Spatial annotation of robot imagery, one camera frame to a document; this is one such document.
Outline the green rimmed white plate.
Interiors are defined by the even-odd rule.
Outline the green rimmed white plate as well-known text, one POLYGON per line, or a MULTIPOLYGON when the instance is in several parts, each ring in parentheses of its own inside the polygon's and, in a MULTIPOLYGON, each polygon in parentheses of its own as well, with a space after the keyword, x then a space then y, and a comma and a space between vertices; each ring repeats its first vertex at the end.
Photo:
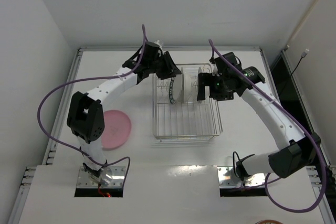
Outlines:
POLYGON ((171 78, 169 86, 169 100, 170 104, 175 104, 179 99, 183 87, 183 77, 178 74, 176 77, 171 78))

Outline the pink plastic plate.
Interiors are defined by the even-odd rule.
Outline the pink plastic plate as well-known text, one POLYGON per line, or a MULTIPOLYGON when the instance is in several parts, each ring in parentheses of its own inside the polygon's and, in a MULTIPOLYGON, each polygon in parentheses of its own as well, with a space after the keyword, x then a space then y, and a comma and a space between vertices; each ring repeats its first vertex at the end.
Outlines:
POLYGON ((102 148, 113 150, 127 142, 132 123, 129 116, 120 110, 108 110, 103 115, 105 127, 101 136, 102 148))

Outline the white deep bowl plate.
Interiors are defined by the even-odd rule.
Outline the white deep bowl plate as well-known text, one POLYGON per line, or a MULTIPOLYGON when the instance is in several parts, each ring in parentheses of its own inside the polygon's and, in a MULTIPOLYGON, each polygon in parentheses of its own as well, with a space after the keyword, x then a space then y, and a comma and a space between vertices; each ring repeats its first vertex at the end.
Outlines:
POLYGON ((183 103, 188 103, 192 96, 192 80, 188 73, 183 74, 183 91, 181 93, 181 100, 183 103))

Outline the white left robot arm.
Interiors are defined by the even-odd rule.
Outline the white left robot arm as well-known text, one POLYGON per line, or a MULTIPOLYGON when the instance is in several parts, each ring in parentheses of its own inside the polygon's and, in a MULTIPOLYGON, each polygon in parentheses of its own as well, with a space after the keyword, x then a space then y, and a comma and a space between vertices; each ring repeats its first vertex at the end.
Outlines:
POLYGON ((77 137, 83 154, 83 168, 100 185, 112 183, 112 169, 102 149, 101 136, 105 130, 104 107, 112 104, 121 94, 136 86, 149 75, 165 80, 181 75, 170 53, 160 45, 146 42, 119 68, 116 78, 110 78, 97 87, 71 98, 67 126, 77 137))

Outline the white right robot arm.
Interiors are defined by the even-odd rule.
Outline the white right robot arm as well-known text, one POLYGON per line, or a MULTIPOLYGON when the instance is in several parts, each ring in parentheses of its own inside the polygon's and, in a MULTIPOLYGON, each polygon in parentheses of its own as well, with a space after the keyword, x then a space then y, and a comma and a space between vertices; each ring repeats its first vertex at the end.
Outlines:
POLYGON ((211 57, 213 72, 200 71, 197 75, 197 101, 209 97, 216 101, 232 100, 234 94, 242 98, 259 116, 271 133, 277 150, 271 153, 251 154, 234 165, 234 173, 240 180, 256 173, 274 173, 287 178, 311 164, 320 154, 321 139, 316 133, 306 133, 302 125, 276 100, 265 77, 256 67, 242 68, 242 63, 233 52, 211 57))

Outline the brown patterned plate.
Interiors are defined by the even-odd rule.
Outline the brown patterned plate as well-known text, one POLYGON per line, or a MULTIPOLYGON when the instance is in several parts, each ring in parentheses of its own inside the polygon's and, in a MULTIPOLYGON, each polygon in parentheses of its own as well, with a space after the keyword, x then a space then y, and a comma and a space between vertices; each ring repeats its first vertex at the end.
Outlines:
POLYGON ((265 219, 265 220, 258 221, 255 224, 283 224, 283 223, 277 220, 265 219))

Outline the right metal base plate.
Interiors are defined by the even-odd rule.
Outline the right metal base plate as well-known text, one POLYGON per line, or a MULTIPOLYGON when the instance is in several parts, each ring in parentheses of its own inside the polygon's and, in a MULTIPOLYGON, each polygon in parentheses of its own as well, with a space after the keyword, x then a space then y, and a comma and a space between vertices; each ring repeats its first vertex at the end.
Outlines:
POLYGON ((219 187, 224 189, 245 189, 262 186, 265 182, 263 173, 252 175, 244 180, 240 180, 234 172, 232 166, 217 167, 219 187))

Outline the metal base plate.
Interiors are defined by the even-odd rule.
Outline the metal base plate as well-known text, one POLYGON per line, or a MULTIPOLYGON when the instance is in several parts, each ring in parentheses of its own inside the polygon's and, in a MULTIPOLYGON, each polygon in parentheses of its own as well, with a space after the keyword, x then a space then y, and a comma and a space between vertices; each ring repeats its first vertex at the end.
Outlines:
POLYGON ((240 180, 234 172, 232 166, 217 167, 219 187, 224 189, 245 189, 262 186, 265 182, 263 173, 252 175, 244 180, 240 180))
POLYGON ((126 167, 111 166, 103 170, 100 178, 94 178, 81 166, 77 178, 77 189, 94 189, 101 185, 103 189, 120 189, 125 179, 126 167))

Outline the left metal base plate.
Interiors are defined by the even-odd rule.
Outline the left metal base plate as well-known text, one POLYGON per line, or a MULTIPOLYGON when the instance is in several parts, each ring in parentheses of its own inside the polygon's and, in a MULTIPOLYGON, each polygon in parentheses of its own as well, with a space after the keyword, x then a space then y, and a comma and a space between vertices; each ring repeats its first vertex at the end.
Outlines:
POLYGON ((77 189, 94 189, 101 185, 103 189, 120 189, 125 179, 126 167, 111 166, 103 170, 100 178, 94 178, 81 166, 77 178, 77 189))

